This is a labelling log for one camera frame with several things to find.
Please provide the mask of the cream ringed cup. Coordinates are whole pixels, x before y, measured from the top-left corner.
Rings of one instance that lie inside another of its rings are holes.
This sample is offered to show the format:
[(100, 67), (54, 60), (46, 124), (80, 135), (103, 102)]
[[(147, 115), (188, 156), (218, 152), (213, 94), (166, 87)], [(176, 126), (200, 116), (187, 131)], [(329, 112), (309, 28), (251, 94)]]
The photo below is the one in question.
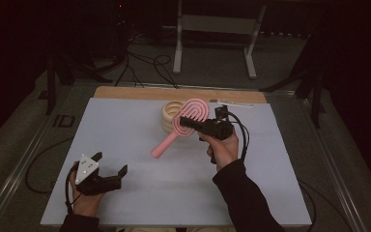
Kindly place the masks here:
[(172, 120), (183, 107), (181, 101), (168, 101), (161, 109), (161, 126), (167, 132), (173, 131)]

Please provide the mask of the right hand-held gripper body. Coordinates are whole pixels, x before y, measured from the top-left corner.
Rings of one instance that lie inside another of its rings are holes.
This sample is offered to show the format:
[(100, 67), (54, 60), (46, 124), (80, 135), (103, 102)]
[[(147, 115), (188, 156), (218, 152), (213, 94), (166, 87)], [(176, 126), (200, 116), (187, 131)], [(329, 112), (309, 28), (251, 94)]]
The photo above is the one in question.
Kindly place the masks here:
[(215, 118), (207, 119), (202, 126), (201, 132), (218, 140), (224, 140), (233, 134), (234, 126), (228, 118), (228, 107), (223, 105), (214, 110)]

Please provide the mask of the grey metal stand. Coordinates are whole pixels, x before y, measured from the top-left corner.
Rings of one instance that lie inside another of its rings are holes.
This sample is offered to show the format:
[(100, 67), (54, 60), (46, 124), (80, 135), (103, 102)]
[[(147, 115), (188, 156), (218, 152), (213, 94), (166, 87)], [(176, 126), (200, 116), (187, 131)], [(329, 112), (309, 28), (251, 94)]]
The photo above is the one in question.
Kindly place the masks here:
[(248, 78), (256, 79), (257, 72), (253, 61), (253, 50), (260, 34), (266, 9), (267, 6), (262, 5), (255, 19), (183, 14), (183, 0), (178, 0), (176, 26), (177, 40), (173, 62), (173, 73), (181, 73), (184, 31), (225, 33), (250, 36), (250, 44), (243, 49), (243, 56), (246, 63)]

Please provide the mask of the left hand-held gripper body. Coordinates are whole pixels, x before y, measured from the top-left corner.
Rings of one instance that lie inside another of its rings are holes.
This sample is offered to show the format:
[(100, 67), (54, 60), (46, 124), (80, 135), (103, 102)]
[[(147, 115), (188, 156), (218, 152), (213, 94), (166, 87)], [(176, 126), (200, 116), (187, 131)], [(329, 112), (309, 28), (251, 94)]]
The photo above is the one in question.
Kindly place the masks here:
[(122, 187), (122, 178), (119, 178), (118, 174), (110, 177), (102, 177), (99, 174), (99, 161), (83, 155), (77, 164), (75, 186), (86, 196), (107, 193)]

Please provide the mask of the person's left hand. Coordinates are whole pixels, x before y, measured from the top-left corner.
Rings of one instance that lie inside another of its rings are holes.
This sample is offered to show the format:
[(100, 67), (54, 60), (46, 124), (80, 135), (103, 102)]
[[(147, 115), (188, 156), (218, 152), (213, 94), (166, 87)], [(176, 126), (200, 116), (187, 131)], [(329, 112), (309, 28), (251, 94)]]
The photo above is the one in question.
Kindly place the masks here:
[(86, 196), (80, 193), (75, 186), (75, 172), (70, 176), (70, 184), (72, 191), (72, 211), (75, 215), (95, 218), (100, 208), (104, 194)]

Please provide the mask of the person's right hand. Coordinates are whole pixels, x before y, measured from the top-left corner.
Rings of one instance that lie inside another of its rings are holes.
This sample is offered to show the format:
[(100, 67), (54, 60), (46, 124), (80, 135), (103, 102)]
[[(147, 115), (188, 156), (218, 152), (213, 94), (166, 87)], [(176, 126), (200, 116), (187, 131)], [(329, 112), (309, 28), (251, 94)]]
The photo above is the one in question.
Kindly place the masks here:
[(215, 159), (217, 171), (238, 158), (239, 139), (234, 133), (224, 140), (218, 140), (202, 132), (199, 132), (199, 136), (209, 144), (207, 155)]

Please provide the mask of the black stand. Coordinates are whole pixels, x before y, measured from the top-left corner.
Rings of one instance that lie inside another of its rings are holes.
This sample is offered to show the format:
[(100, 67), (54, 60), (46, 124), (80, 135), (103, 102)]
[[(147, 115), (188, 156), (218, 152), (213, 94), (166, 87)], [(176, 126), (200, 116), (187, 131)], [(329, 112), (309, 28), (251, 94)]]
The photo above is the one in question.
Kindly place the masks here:
[(88, 41), (84, 36), (71, 33), (57, 41), (48, 50), (46, 60), (46, 87), (43, 99), (47, 100), (46, 115), (50, 115), (57, 103), (56, 78), (63, 85), (73, 85), (75, 76), (73, 72), (83, 73), (91, 79), (102, 83), (111, 83), (111, 79), (102, 76), (116, 68), (118, 63), (113, 60), (111, 64), (97, 68), (91, 55)]
[(311, 95), (310, 118), (314, 126), (318, 129), (320, 127), (319, 114), (324, 75), (322, 65), (324, 56), (323, 36), (318, 32), (313, 32), (308, 37), (289, 76), (271, 86), (260, 88), (259, 91), (272, 93), (298, 81), (300, 84), (295, 90), (294, 95), (297, 99), (301, 100), (306, 100)]

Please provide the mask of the white table mat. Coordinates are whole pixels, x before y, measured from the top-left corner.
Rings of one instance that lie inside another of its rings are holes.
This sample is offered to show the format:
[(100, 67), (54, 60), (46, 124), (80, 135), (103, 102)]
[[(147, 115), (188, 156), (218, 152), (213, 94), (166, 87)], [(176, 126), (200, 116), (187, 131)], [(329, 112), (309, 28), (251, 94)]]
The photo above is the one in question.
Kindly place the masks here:
[[(110, 226), (227, 226), (227, 206), (213, 183), (216, 172), (206, 143), (196, 134), (178, 137), (163, 155), (151, 152), (166, 138), (162, 101), (89, 100), (41, 223), (57, 226), (66, 214), (65, 182), (81, 156), (101, 153), (100, 173), (128, 174), (119, 190), (107, 193), (100, 222)], [(285, 226), (311, 222), (296, 174), (271, 106), (230, 106), (249, 131), (244, 160), (247, 176), (265, 195), (273, 217)]]

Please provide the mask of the pink hairbrush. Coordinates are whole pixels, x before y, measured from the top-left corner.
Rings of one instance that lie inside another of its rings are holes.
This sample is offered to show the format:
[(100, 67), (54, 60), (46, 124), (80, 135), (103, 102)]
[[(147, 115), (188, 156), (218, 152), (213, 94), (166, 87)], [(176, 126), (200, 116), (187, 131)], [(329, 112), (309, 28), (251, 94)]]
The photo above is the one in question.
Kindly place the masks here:
[(201, 123), (208, 119), (209, 114), (210, 110), (205, 101), (201, 99), (190, 99), (186, 101), (172, 118), (172, 132), (152, 150), (152, 156), (158, 159), (178, 136), (188, 137), (195, 132), (195, 129), (180, 125), (182, 118)]

